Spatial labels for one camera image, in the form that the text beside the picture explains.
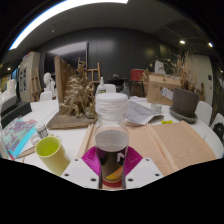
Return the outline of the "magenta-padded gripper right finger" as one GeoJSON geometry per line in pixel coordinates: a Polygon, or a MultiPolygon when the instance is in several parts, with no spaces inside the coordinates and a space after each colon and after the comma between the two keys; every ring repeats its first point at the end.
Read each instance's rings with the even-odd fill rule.
{"type": "Polygon", "coordinates": [[[143,158],[135,149],[128,147],[123,164],[124,189],[140,188],[162,177],[151,158],[143,158]]]}

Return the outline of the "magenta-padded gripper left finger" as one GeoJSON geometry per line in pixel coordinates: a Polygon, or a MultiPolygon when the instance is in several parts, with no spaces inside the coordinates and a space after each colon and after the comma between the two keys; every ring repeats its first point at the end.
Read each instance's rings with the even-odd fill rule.
{"type": "Polygon", "coordinates": [[[81,158],[73,159],[61,177],[84,188],[101,189],[101,164],[96,148],[92,147],[81,158]]]}

